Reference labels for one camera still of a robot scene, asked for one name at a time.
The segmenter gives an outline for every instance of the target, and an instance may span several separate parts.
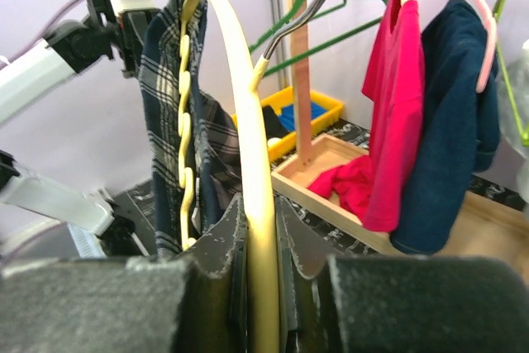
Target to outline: pink hanger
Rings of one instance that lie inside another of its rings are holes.
[[[496,27],[496,20],[490,11],[490,7],[485,0],[474,0],[478,7],[479,14],[487,31],[487,48],[485,49],[485,56],[481,71],[479,72],[478,85],[476,87],[477,93],[482,93],[487,85],[488,76],[493,66],[494,51],[496,50],[496,40],[498,39],[498,30]]]

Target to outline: dark plaid fabric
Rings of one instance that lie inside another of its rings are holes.
[[[169,0],[149,24],[141,57],[139,81],[145,121],[153,151],[156,246],[158,255],[182,251],[178,134],[180,24],[183,0]],[[207,24],[207,4],[202,2],[188,24],[191,73],[188,112],[193,139],[186,166],[194,169],[197,190],[193,224],[204,232],[218,222],[235,193],[242,190],[239,140],[230,116],[211,96],[198,88],[198,66]]]

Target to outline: yellow plastic crate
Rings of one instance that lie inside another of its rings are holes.
[[[311,121],[311,132],[313,135],[317,134],[320,131],[325,130],[327,127],[338,122],[341,114],[344,112],[344,104],[340,101],[317,93],[315,91],[310,92],[311,101],[326,109],[326,112],[316,119]],[[269,97],[261,101],[261,107],[270,105],[277,115],[281,114],[281,108],[286,107],[294,102],[294,93],[292,86],[284,88],[281,91],[278,91],[275,94],[270,95]],[[231,115],[231,119],[237,127],[237,116]],[[292,149],[296,147],[296,131],[289,133],[287,136],[283,137],[281,141],[269,146],[268,148],[268,157],[269,161],[279,159],[281,156],[289,153]]]

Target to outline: wooden pole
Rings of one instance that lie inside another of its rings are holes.
[[[293,0],[287,0],[287,4],[289,9],[293,4]],[[295,17],[301,14],[306,8],[307,3],[305,2]],[[290,35],[290,55],[294,57],[307,50],[308,24],[305,24]],[[298,152],[298,158],[301,160],[302,164],[308,165],[312,154],[311,98],[308,58],[300,60],[292,66],[292,80],[294,87],[294,121],[297,133],[296,149]]]

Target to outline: red t-shirt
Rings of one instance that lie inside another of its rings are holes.
[[[398,225],[401,194],[412,171],[422,129],[424,54],[416,0],[389,0],[362,93],[374,102],[369,155],[322,173],[308,187],[329,198],[371,231]]]

